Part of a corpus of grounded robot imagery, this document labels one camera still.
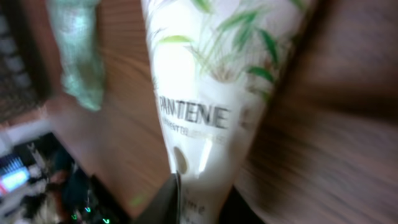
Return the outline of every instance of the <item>white plastic bottle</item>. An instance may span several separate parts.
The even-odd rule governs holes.
[[[217,223],[316,0],[141,1],[180,223]]]

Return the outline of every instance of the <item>screen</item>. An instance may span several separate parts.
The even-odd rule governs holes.
[[[26,167],[21,167],[15,171],[0,177],[0,196],[24,185],[29,180],[29,171]]]

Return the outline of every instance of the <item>green mesh bag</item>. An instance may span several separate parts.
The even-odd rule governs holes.
[[[95,8],[100,0],[49,0],[48,10],[63,67],[65,92],[98,111],[104,93],[104,66],[96,49]]]

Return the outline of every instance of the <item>green leaf graphic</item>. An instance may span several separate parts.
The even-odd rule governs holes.
[[[192,46],[186,48],[189,52],[191,52],[195,60],[202,66],[203,69],[211,70],[211,65],[208,63],[208,59],[205,58],[199,50],[193,48]]]
[[[305,4],[302,0],[289,0],[291,3],[293,3],[295,6],[298,7],[298,9],[302,12],[305,11]]]
[[[246,42],[250,39],[253,33],[253,28],[250,25],[243,25],[239,28],[238,32],[233,39],[233,47],[236,47],[239,51],[242,51]]]
[[[256,18],[257,15],[258,15],[257,11],[248,11],[248,12],[242,12],[235,16],[231,16],[230,18],[222,22],[217,27],[217,30],[227,31],[241,25],[242,23],[250,24]]]
[[[211,13],[213,8],[209,0],[191,0],[191,2],[196,6],[199,11],[204,13]]]
[[[279,63],[279,57],[278,57],[278,51],[277,51],[277,46],[275,40],[271,37],[271,35],[263,30],[259,29],[260,36],[262,37],[263,44],[266,47],[266,49],[269,51],[272,61],[275,66],[278,66]]]
[[[160,44],[171,44],[171,43],[190,43],[191,39],[182,35],[173,35],[164,37],[159,41]]]
[[[258,66],[250,66],[246,72],[253,74],[253,75],[260,76],[260,77],[265,78],[266,80],[270,81],[271,83],[274,83],[274,77],[272,77],[271,73],[269,73],[264,68],[261,68]]]

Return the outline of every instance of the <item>wooden table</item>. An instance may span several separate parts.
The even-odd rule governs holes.
[[[59,91],[44,1],[25,6]],[[64,94],[47,108],[71,154],[138,216],[169,176],[139,0],[103,0],[98,30],[103,109]],[[236,181],[265,221],[398,223],[397,40],[397,1],[322,1]]]

